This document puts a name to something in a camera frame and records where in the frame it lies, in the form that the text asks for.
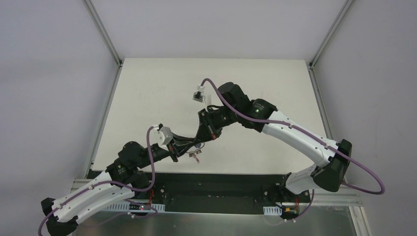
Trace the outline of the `silver metal keyring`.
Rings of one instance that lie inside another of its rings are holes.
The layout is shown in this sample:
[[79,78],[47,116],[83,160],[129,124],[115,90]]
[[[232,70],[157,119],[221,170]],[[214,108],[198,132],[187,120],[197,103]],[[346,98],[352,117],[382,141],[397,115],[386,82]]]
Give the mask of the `silver metal keyring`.
[[195,146],[194,146],[193,150],[189,150],[186,153],[188,154],[189,158],[194,159],[199,164],[200,160],[198,158],[198,155],[202,153],[202,149],[196,149]]

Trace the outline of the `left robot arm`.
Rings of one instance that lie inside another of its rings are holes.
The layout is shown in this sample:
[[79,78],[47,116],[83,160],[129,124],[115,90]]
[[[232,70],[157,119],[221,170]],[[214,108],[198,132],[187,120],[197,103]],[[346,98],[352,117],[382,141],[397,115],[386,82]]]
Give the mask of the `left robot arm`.
[[105,207],[134,196],[146,198],[155,184],[157,161],[169,157],[177,162],[190,149],[203,145],[202,140],[178,135],[162,136],[156,144],[147,138],[146,147],[135,141],[126,143],[118,158],[89,183],[59,199],[42,200],[45,218],[38,234],[46,227],[52,236],[67,236]]

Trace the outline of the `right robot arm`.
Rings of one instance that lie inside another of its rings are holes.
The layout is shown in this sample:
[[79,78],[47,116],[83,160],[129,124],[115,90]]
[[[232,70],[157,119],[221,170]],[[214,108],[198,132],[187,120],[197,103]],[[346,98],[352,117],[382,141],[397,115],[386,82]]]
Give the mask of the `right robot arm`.
[[275,137],[307,156],[313,165],[296,173],[288,173],[279,184],[281,199],[290,202],[305,190],[321,188],[337,192],[350,164],[352,145],[346,140],[335,140],[310,133],[293,122],[273,104],[263,100],[251,100],[240,86],[227,82],[216,89],[222,106],[211,105],[204,87],[198,86],[193,100],[204,103],[200,114],[201,127],[206,128],[209,137],[215,139],[220,130],[235,122],[248,129]]

